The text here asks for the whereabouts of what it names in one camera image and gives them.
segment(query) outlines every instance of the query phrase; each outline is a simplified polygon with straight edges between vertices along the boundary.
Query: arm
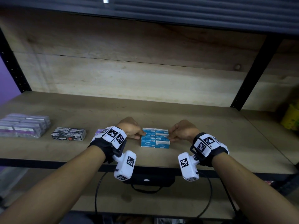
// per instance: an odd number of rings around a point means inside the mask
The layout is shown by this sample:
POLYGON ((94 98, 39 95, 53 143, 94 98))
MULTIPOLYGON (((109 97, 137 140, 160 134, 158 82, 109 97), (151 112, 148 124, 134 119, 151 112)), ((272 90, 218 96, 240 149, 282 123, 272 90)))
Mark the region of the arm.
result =
MULTIPOLYGON (((171 142, 185 139, 190 143, 200 133, 187 120, 175 124, 169 132, 171 142)), ((252 223, 298 223, 296 207, 228 154, 214 156, 212 166, 252 223)))
MULTIPOLYGON (((140 138, 137 134, 145 134, 131 117, 123 119, 118 127, 129 138, 137 139, 140 138)), ((59 223, 77 202, 105 158, 99 147, 88 147, 17 199, 0 215, 0 223, 59 223)))

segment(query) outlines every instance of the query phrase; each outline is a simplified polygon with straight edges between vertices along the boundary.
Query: wristband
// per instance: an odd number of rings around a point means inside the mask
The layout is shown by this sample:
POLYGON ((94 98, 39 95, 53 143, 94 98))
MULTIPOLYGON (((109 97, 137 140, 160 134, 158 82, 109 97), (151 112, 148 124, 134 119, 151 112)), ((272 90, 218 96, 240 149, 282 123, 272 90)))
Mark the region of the wristband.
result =
POLYGON ((229 154, 225 144, 207 133, 199 133, 193 139, 193 145, 190 151, 199 159, 200 165, 209 167, 212 167, 212 159, 214 156, 223 152, 229 154))
POLYGON ((94 136, 88 147, 95 145, 105 154, 104 162, 111 163, 113 155, 121 157, 122 151, 126 144, 127 135, 125 132, 115 126, 105 128, 101 133, 94 136))

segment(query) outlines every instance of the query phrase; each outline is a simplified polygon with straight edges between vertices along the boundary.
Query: corrugated metal sheet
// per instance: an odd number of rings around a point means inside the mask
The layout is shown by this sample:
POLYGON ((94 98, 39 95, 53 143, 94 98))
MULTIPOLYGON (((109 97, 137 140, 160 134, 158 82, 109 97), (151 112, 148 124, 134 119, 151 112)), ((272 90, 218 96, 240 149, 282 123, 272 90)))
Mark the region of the corrugated metal sheet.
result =
POLYGON ((1 5, 299 35, 299 0, 0 0, 1 5))

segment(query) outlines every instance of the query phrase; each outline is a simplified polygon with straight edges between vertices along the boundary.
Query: stack of blue boxes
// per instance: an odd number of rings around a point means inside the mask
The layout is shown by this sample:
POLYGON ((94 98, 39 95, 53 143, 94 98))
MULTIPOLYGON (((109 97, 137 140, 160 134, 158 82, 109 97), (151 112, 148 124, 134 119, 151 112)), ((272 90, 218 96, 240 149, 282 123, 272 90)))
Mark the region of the stack of blue boxes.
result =
POLYGON ((168 130, 142 128, 146 136, 141 137, 141 147, 169 148, 168 130))

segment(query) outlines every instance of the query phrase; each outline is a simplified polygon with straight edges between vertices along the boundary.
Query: hand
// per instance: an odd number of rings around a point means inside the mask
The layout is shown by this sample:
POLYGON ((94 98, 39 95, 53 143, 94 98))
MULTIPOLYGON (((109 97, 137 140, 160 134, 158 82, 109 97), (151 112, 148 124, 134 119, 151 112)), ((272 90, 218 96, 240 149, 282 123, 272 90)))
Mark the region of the hand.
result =
POLYGON ((121 128, 127 135, 128 138, 140 139, 140 135, 146 135, 141 129, 138 123, 132 117, 126 117, 122 119, 118 124, 118 128, 121 128))
POLYGON ((179 140, 187 140, 193 144, 193 139, 200 133, 199 129, 188 120, 181 120, 175 124, 169 131, 168 139, 170 142, 176 142, 179 140))

